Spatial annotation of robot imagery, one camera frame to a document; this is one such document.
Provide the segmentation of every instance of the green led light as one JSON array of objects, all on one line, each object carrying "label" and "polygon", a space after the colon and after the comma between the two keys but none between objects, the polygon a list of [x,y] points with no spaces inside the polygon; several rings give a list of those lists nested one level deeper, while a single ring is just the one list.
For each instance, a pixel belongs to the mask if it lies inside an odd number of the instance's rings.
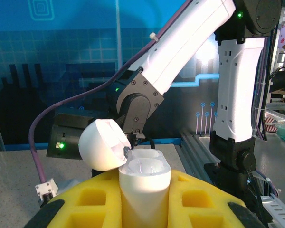
[{"label": "green led light", "polygon": [[237,14],[237,17],[238,17],[238,18],[242,18],[243,16],[244,16],[243,12],[239,12],[239,13]]}]

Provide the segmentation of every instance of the white robotic arm segment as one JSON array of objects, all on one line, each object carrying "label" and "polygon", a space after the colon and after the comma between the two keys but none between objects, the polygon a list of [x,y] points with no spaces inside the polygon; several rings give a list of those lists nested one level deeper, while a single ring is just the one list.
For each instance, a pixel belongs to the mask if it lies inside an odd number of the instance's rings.
[{"label": "white robotic arm segment", "polygon": [[235,10],[233,0],[194,0],[129,70],[142,67],[142,75],[163,95],[200,46]]},{"label": "white robotic arm segment", "polygon": [[264,38],[248,38],[240,45],[236,40],[222,41],[218,47],[219,99],[213,129],[225,140],[231,138],[237,143],[251,138],[251,104],[263,46]]}]

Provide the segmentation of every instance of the yellow foam block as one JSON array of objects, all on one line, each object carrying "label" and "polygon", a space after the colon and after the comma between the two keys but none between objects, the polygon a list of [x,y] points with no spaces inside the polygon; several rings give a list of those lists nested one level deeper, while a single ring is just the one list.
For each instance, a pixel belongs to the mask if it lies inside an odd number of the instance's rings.
[{"label": "yellow foam block", "polygon": [[[54,197],[65,204],[49,228],[122,228],[118,169],[102,173]],[[243,228],[228,202],[245,204],[220,189],[172,170],[169,228]]]}]

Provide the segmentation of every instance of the gray table surface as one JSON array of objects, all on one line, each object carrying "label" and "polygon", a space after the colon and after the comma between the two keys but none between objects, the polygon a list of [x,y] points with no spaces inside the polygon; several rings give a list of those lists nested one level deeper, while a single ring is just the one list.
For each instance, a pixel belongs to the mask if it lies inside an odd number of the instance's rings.
[{"label": "gray table surface", "polygon": [[[209,148],[209,137],[201,139]],[[278,135],[268,135],[267,141],[256,139],[255,157],[257,169],[269,177],[280,189],[279,198],[285,204],[285,141]]]},{"label": "gray table surface", "polygon": [[[157,145],[172,169],[185,172],[174,145]],[[91,177],[83,161],[46,157],[38,152],[47,178],[56,183]],[[35,185],[39,178],[30,151],[0,152],[0,228],[21,228],[39,210]]]}]

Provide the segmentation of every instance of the yellow foam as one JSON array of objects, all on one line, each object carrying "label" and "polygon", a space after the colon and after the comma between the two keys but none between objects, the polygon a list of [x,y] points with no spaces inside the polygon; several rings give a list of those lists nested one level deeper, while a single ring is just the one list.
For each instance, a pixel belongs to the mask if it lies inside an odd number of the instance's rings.
[{"label": "yellow foam", "polygon": [[[49,228],[122,228],[118,169],[102,173],[54,197],[65,204]],[[243,228],[228,202],[245,204],[220,189],[172,170],[169,228]]]}]

